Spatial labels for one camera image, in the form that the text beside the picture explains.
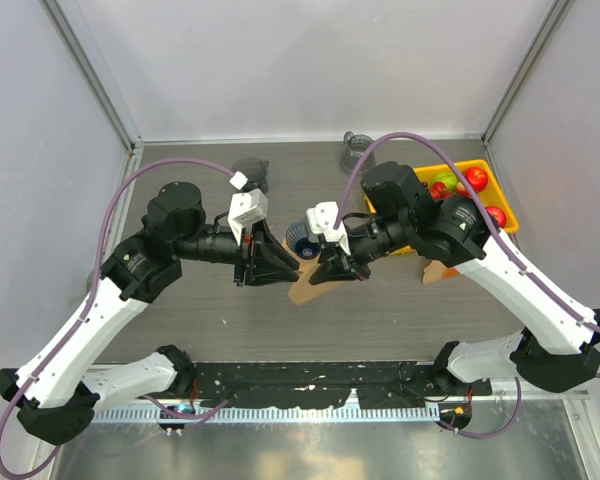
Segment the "brown paper coffee filter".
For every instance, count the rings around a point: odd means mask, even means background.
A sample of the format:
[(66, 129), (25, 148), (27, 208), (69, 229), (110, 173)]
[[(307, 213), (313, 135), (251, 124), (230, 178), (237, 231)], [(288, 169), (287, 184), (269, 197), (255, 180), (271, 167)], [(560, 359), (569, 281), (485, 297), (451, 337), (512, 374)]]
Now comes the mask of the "brown paper coffee filter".
[(289, 299), (295, 305), (302, 305), (324, 295), (340, 286), (339, 282), (326, 282), (318, 285), (310, 283), (311, 276), (319, 268), (317, 262), (305, 262), (299, 279), (294, 282), (288, 292)]

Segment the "blue glass dripper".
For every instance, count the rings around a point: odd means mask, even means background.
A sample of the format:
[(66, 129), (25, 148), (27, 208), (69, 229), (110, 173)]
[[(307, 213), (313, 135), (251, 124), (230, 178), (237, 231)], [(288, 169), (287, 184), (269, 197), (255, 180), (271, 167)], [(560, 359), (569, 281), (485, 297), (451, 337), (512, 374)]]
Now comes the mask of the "blue glass dripper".
[(298, 220), (289, 226), (285, 234), (285, 241), (291, 252), (303, 260), (311, 260), (320, 253), (320, 245), (310, 238), (310, 231), (305, 219)]

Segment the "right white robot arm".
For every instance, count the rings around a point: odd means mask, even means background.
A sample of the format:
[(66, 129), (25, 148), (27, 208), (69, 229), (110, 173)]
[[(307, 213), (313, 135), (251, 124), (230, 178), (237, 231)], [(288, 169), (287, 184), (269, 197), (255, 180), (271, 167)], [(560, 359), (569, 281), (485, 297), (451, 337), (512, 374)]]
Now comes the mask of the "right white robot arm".
[(361, 187), (375, 212), (355, 228), (336, 222), (335, 202), (307, 210), (308, 229), (321, 247), (311, 284), (366, 280), (371, 262), (410, 247), (483, 287), (524, 326), (495, 340), (446, 343), (432, 370), (439, 391), (454, 394), (478, 380), (521, 378), (563, 393), (597, 376), (600, 308), (582, 305), (529, 264), (473, 199), (437, 199), (411, 167), (396, 162), (369, 170)]

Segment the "wooden dripper ring holder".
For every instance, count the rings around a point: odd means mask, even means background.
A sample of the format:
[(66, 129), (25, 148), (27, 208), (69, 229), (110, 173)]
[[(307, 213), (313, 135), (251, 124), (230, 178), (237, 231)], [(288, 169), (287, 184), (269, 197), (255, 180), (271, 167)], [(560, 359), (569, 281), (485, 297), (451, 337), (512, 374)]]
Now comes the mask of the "wooden dripper ring holder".
[(286, 251), (286, 252), (287, 252), (287, 253), (288, 253), (288, 254), (289, 254), (289, 255), (290, 255), (290, 256), (291, 256), (291, 257), (292, 257), (294, 260), (296, 260), (296, 261), (300, 262), (300, 260), (301, 260), (301, 259), (300, 259), (300, 257), (298, 257), (298, 256), (297, 256), (297, 255), (294, 253), (293, 249), (292, 249), (292, 248), (291, 248), (291, 247), (290, 247), (290, 246), (287, 244), (287, 241), (286, 241), (286, 239), (284, 239), (284, 240), (282, 241), (282, 247), (285, 249), (285, 251)]

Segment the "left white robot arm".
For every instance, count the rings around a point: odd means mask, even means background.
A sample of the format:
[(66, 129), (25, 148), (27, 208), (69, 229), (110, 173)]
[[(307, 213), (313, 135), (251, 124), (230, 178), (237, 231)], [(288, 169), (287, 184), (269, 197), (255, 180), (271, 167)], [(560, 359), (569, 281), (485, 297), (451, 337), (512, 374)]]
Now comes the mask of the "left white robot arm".
[(271, 234), (267, 207), (258, 188), (236, 193), (229, 224), (222, 227), (207, 223), (197, 186), (163, 186), (147, 205), (142, 229), (104, 262), (94, 280), (95, 296), (85, 299), (36, 359), (0, 370), (0, 395), (15, 403), (24, 430), (59, 446), (96, 415), (136, 397), (190, 394), (195, 366), (173, 345), (106, 373), (90, 368), (114, 337), (181, 277), (183, 260), (231, 265), (239, 286), (297, 281), (299, 264)]

